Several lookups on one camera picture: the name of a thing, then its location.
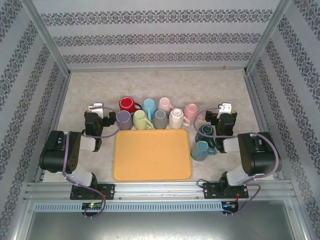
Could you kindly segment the white faceted mug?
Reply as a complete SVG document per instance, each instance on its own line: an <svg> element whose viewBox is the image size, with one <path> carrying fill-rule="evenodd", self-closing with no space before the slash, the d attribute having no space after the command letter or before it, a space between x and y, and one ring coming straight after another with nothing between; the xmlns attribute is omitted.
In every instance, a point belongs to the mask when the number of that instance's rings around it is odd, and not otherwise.
<svg viewBox="0 0 320 240"><path fill-rule="evenodd" d="M183 126L190 126L191 122L182 109L174 108L169 114L168 124L171 129L181 129Z"/></svg>

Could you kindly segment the grey metal sheet panel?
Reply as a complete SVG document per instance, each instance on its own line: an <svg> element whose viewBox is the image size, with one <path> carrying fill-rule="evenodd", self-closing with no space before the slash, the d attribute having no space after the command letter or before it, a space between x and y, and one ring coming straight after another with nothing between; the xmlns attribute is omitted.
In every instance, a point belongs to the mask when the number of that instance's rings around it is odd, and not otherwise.
<svg viewBox="0 0 320 240"><path fill-rule="evenodd" d="M266 223L217 212L37 212L27 240L295 240L286 219Z"/></svg>

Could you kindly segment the red mug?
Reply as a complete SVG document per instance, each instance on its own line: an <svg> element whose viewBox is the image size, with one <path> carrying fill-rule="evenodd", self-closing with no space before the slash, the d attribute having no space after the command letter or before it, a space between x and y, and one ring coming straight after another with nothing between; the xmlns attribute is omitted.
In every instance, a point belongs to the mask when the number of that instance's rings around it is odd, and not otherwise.
<svg viewBox="0 0 320 240"><path fill-rule="evenodd" d="M121 111L128 111L129 113L142 109L142 106L129 96L121 98L118 104Z"/></svg>

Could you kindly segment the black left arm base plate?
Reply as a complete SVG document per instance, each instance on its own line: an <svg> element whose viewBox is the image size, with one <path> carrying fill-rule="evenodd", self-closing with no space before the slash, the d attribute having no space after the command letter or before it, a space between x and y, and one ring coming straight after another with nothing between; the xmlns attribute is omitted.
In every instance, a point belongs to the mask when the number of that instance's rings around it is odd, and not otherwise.
<svg viewBox="0 0 320 240"><path fill-rule="evenodd" d="M97 185L97 190L101 192L106 200L113 200L115 194L114 184L102 184ZM95 191L72 185L70 192L71 200L102 200L102 196Z"/></svg>

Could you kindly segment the dark green mug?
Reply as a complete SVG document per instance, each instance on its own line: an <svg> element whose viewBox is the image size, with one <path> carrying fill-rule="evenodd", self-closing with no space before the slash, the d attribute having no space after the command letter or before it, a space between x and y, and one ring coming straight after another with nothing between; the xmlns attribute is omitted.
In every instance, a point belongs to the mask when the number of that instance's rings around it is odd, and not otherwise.
<svg viewBox="0 0 320 240"><path fill-rule="evenodd" d="M195 138L194 138L194 141L197 143L199 141L205 141L208 143L208 146L210 148L214 148L216 146L216 143L215 143L215 140L214 138L212 137L214 135L214 129L212 126L206 124L206 125L202 125L198 131L202 134L199 134L197 133Z"/></svg>

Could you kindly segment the salmon pink faceted mug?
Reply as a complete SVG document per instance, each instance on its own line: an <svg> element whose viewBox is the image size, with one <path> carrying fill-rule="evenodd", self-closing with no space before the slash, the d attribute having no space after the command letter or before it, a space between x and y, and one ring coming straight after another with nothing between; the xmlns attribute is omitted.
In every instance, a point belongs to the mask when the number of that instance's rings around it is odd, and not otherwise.
<svg viewBox="0 0 320 240"><path fill-rule="evenodd" d="M199 113L199 109L196 104L189 103L184 108L184 116L190 120L191 123L194 122L195 116Z"/></svg>

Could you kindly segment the orange plastic tray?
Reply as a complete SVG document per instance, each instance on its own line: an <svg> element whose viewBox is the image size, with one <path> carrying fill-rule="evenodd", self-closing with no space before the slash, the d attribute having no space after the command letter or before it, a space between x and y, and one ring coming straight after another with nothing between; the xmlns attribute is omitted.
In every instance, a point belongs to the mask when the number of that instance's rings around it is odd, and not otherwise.
<svg viewBox="0 0 320 240"><path fill-rule="evenodd" d="M192 177L185 129L119 131L113 155L112 175L116 181L180 181Z"/></svg>

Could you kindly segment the aluminium table side rail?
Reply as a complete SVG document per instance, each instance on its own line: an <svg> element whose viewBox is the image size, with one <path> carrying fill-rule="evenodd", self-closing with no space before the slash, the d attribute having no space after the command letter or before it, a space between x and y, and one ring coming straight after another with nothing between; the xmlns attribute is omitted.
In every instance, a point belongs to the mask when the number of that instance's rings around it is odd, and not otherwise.
<svg viewBox="0 0 320 240"><path fill-rule="evenodd" d="M70 79L71 79L71 74L69 73L66 76L63 85L61 86L61 89L59 91L59 98L56 99L57 101L56 101L56 103L54 105L55 108L54 108L54 112L53 112L52 118L50 120L50 126L49 126L48 130L45 132L44 137L41 139L42 142L40 142L40 148L36 152L36 155L35 155L36 169L35 169L35 172L34 172L34 177L31 179L32 183L37 183L37 182L40 182L42 180L42 172L43 172L43 170L40 168L40 156L41 156L41 153L43 151L43 148L46 145L47 139L48 139L51 131L56 130L57 127L58 127L59 119L60 119L61 112L62 112L62 109L63 109L63 105L64 105L64 101L65 101L65 98L66 98L66 94L67 94L68 86L69 86L69 83L70 83Z"/></svg>
<svg viewBox="0 0 320 240"><path fill-rule="evenodd" d="M259 100L259 96L256 92L254 83L252 81L251 76L248 73L244 73L243 74L243 78L245 81L245 85L249 94L249 98L252 104L252 108L254 111L254 115L257 121L257 125L259 128L259 132L269 132L270 135L272 135L269 125L266 121L265 115L264 115L264 110L263 107L261 106L260 100ZM276 172L273 173L273 178L275 180L284 180L284 174L282 172L282 159L281 156L279 156L279 164L278 164L278 168L276 170Z"/></svg>

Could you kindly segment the aluminium mounting rail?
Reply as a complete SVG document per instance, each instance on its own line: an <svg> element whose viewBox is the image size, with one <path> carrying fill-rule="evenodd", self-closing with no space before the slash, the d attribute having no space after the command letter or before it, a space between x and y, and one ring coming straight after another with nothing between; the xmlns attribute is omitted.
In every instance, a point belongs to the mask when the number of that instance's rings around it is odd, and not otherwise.
<svg viewBox="0 0 320 240"><path fill-rule="evenodd" d="M256 181L260 191L256 200L286 200L296 198L296 192L289 180ZM67 182L29 183L23 200L62 202L70 199L72 185ZM112 193L114 201L189 201L204 200L203 189L194 181L182 182L116 182Z"/></svg>

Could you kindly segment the left small circuit board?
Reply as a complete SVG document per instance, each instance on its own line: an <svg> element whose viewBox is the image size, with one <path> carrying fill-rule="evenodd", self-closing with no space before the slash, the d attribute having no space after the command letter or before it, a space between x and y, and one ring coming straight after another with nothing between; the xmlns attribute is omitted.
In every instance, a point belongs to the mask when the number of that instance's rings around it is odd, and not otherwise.
<svg viewBox="0 0 320 240"><path fill-rule="evenodd" d="M98 202L91 203L83 203L81 209L82 210L100 210L103 204Z"/></svg>

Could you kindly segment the aluminium frame post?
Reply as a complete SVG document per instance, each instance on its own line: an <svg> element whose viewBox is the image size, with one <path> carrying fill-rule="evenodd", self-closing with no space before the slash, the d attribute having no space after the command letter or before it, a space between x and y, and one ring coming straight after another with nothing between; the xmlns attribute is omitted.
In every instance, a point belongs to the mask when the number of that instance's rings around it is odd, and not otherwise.
<svg viewBox="0 0 320 240"><path fill-rule="evenodd" d="M61 54L53 36L48 30L41 14L38 12L33 0L20 0L30 19L34 23L36 29L38 30L43 42L48 47L51 52L55 62L58 64L60 70L69 77L71 74L68 65Z"/></svg>
<svg viewBox="0 0 320 240"><path fill-rule="evenodd" d="M277 28L280 20L282 19L283 15L287 11L290 3L292 0L280 0L277 7L275 8L270 20L261 35L256 47L254 48L247 65L244 68L244 72L246 74L251 73L254 69L256 63L259 60L259 57L262 55L267 43L270 41L274 31Z"/></svg>

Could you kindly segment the light pink smooth mug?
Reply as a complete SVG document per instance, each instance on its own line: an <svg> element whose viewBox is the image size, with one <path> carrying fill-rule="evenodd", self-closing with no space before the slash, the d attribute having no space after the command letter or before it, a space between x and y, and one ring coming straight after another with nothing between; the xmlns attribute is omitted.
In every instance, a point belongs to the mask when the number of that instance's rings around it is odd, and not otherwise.
<svg viewBox="0 0 320 240"><path fill-rule="evenodd" d="M157 109L163 110L163 111L169 113L170 111L172 111L174 109L174 107L167 97L162 97L158 102Z"/></svg>

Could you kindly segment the yellow-green mug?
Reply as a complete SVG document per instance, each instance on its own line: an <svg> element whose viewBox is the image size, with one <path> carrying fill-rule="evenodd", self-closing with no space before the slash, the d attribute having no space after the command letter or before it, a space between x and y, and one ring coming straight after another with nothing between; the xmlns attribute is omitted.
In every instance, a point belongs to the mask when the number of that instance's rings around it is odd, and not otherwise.
<svg viewBox="0 0 320 240"><path fill-rule="evenodd" d="M148 119L146 113L143 110L137 110L133 115L133 125L136 130L153 129L154 125Z"/></svg>

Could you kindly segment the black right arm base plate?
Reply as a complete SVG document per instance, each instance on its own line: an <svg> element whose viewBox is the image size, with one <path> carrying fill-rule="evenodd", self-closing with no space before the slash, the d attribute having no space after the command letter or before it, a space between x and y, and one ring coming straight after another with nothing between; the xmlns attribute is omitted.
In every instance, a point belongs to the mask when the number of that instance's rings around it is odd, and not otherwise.
<svg viewBox="0 0 320 240"><path fill-rule="evenodd" d="M248 199L248 189L244 185L222 186L217 182L203 184L203 194L205 199Z"/></svg>

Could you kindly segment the light blue mug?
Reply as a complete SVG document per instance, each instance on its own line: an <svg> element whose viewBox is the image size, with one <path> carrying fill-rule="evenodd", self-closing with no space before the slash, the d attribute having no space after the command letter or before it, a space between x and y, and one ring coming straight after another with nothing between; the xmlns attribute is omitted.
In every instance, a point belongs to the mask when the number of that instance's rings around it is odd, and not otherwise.
<svg viewBox="0 0 320 240"><path fill-rule="evenodd" d="M142 110L146 113L148 120L152 122L157 111L155 101L150 98L145 99L142 105Z"/></svg>

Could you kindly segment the lilac mug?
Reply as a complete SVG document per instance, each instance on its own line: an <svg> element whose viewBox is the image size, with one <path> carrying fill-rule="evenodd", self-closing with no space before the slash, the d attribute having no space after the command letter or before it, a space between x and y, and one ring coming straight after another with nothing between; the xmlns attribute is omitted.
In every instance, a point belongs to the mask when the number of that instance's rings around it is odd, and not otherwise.
<svg viewBox="0 0 320 240"><path fill-rule="evenodd" d="M127 131L133 127L133 119L131 114L126 110L121 110L116 115L116 122L120 130Z"/></svg>

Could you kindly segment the teal blue faceted mug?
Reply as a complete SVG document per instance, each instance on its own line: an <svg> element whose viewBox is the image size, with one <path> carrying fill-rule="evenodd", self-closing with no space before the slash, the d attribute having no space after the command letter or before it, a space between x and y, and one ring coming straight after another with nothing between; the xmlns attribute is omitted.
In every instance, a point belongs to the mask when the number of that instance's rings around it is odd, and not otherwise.
<svg viewBox="0 0 320 240"><path fill-rule="evenodd" d="M214 148L209 147L206 141L198 141L191 149L190 155L197 162L204 161L208 156L214 156L217 152Z"/></svg>

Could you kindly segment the grey mug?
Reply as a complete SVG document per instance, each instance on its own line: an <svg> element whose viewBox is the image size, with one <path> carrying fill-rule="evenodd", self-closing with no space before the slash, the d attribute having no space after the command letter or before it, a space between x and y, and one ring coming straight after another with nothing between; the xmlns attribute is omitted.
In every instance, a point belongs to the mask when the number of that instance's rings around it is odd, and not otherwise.
<svg viewBox="0 0 320 240"><path fill-rule="evenodd" d="M166 129L168 125L168 117L164 110L159 109L155 112L153 117L154 128L157 130Z"/></svg>

